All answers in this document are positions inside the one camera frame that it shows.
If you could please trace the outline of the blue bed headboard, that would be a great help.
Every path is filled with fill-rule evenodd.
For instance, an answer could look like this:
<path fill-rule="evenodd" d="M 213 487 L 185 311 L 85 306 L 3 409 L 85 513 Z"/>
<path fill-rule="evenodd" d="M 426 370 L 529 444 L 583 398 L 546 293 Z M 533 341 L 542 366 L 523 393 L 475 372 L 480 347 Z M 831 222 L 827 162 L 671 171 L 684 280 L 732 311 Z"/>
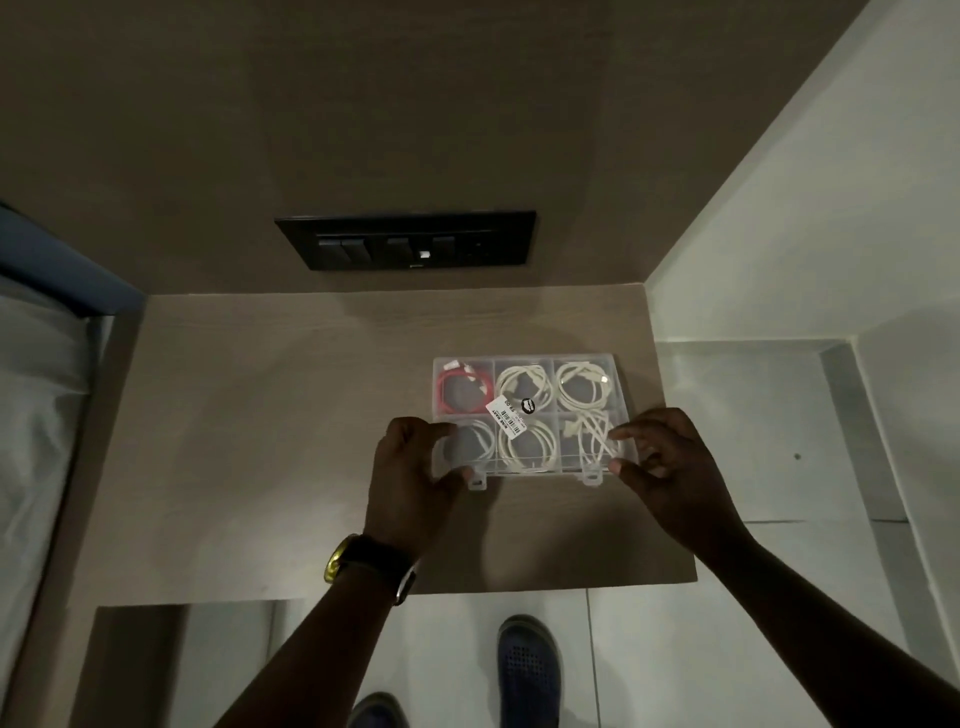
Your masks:
<path fill-rule="evenodd" d="M 0 200 L 0 276 L 25 285 L 79 317 L 144 309 L 147 297 Z"/>

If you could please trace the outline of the person's right forearm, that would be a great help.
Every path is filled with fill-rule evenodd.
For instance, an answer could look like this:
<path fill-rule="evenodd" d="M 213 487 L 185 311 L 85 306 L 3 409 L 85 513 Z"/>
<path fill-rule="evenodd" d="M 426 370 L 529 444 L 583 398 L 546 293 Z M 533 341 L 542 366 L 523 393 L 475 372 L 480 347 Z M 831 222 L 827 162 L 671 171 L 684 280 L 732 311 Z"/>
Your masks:
<path fill-rule="evenodd" d="M 833 728 L 960 728 L 960 690 L 760 545 L 703 531 L 697 557 L 748 613 Z"/>

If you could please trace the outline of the black wall switch panel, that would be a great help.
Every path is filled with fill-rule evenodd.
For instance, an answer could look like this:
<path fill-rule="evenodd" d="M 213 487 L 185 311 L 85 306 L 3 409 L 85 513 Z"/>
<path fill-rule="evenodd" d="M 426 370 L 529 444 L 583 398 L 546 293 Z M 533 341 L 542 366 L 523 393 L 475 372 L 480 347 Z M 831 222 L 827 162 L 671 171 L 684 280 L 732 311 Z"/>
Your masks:
<path fill-rule="evenodd" d="M 448 270 L 525 265 L 534 210 L 278 217 L 315 272 Z"/>

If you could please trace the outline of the blue perforated clog shoe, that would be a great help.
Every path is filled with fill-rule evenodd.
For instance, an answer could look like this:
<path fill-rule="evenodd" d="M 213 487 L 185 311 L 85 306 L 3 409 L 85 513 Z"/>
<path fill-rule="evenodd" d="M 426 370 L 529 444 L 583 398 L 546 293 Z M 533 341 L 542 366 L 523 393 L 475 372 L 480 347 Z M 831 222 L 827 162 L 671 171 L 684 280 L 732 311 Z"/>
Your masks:
<path fill-rule="evenodd" d="M 496 649 L 500 728 L 559 728 L 561 656 L 546 625 L 516 614 L 501 625 Z"/>
<path fill-rule="evenodd" d="M 400 702 L 390 693 L 375 692 L 361 699 L 344 728 L 410 728 Z"/>

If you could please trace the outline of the white bed sheet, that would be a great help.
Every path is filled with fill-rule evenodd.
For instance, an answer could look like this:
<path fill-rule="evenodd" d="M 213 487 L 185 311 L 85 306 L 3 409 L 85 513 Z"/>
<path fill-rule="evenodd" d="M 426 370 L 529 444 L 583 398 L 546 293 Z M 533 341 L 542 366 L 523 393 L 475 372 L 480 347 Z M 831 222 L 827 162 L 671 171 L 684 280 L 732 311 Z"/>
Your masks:
<path fill-rule="evenodd" d="M 0 703 L 42 584 L 114 327 L 0 274 Z"/>

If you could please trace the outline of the black and gold wristwatch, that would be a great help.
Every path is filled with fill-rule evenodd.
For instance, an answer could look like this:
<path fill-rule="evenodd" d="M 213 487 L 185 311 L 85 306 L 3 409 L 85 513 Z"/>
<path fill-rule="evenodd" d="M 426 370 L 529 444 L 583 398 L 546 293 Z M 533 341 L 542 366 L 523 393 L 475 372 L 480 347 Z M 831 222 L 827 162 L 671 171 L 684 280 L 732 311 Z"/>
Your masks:
<path fill-rule="evenodd" d="M 348 535 L 330 554 L 324 567 L 324 582 L 333 584 L 350 567 L 380 577 L 393 592 L 393 605 L 406 601 L 417 579 L 415 560 L 391 545 L 358 533 Z"/>

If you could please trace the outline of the white barcode sticker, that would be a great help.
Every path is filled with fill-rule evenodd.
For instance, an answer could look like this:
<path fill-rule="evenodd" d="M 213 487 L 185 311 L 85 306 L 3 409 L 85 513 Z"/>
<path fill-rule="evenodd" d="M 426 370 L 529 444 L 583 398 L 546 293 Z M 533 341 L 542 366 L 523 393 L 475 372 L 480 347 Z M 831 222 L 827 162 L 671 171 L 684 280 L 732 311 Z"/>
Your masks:
<path fill-rule="evenodd" d="M 522 413 L 514 407 L 508 396 L 500 394 L 489 401 L 485 407 L 508 442 L 514 441 L 528 431 Z"/>

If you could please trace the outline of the clear plastic compartment box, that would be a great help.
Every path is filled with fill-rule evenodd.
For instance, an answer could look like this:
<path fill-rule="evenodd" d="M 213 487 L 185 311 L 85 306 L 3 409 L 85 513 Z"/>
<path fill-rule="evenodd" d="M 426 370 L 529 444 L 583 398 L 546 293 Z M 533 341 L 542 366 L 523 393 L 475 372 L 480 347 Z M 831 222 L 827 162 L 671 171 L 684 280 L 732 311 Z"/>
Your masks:
<path fill-rule="evenodd" d="M 611 460 L 638 461 L 632 441 L 609 437 L 628 416 L 609 353 L 438 357 L 432 375 L 434 419 L 458 428 L 435 446 L 434 472 L 472 467 L 471 491 L 484 491 L 488 480 L 506 477 L 569 476 L 597 488 Z M 528 428 L 511 442 L 486 409 L 500 395 L 509 398 Z M 535 400 L 533 414 L 522 412 L 523 398 Z"/>

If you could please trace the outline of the person's left hand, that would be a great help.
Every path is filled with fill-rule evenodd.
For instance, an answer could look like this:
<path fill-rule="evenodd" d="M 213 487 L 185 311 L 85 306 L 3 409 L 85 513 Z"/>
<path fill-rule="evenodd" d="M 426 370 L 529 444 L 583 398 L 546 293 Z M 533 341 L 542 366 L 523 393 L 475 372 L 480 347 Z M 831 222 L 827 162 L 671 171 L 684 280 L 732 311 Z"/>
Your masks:
<path fill-rule="evenodd" d="M 436 541 L 459 496 L 435 489 L 435 447 L 458 431 L 453 422 L 402 417 L 376 446 L 363 534 L 418 562 Z"/>

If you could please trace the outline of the person's right hand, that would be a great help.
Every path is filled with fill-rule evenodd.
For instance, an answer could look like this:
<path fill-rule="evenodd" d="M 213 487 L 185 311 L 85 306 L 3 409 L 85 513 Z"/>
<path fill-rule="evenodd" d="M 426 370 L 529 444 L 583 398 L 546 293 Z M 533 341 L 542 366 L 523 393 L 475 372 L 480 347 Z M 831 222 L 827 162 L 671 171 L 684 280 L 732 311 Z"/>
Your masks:
<path fill-rule="evenodd" d="M 714 455 L 684 410 L 647 410 L 611 429 L 608 437 L 635 444 L 643 458 L 633 463 L 660 479 L 642 503 L 658 525 L 703 564 L 733 561 L 757 546 Z"/>

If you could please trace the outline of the person's left forearm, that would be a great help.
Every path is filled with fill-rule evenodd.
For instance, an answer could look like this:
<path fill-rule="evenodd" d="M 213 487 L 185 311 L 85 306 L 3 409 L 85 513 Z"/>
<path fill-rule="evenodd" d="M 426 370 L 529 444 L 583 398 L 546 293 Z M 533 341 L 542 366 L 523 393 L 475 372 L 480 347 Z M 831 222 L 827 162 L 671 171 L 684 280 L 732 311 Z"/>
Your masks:
<path fill-rule="evenodd" d="M 394 599 L 348 567 L 214 728 L 345 728 Z"/>

